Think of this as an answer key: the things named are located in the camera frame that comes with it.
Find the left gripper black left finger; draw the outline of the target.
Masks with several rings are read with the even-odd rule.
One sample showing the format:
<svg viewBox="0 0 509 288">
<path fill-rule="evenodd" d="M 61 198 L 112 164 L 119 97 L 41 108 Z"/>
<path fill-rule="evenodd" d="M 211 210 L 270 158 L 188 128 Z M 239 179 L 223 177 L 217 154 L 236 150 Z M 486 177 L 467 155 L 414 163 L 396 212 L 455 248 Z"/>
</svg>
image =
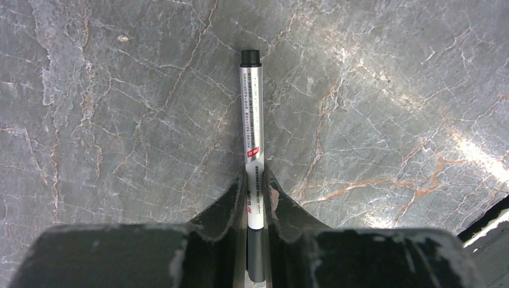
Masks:
<svg viewBox="0 0 509 288">
<path fill-rule="evenodd" d="M 247 177 L 186 223 L 51 227 L 11 287 L 243 287 Z"/>
</svg>

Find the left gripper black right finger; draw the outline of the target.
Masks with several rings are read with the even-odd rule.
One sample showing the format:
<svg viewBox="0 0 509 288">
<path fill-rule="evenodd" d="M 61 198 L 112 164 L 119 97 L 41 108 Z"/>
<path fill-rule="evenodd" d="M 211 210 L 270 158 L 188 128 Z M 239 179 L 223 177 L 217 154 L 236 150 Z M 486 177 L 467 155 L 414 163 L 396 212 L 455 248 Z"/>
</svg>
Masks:
<svg viewBox="0 0 509 288">
<path fill-rule="evenodd" d="M 268 287 L 483 287 L 462 242 L 430 228 L 333 229 L 263 179 Z"/>
</svg>

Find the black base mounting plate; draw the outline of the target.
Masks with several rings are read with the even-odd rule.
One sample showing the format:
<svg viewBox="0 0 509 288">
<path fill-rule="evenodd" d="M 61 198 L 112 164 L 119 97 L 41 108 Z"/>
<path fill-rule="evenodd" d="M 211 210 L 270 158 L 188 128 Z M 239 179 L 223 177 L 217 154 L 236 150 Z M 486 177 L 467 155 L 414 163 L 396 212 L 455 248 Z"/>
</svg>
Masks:
<svg viewBox="0 0 509 288">
<path fill-rule="evenodd" d="M 508 287 L 508 197 L 488 209 L 458 237 L 486 287 Z"/>
</svg>

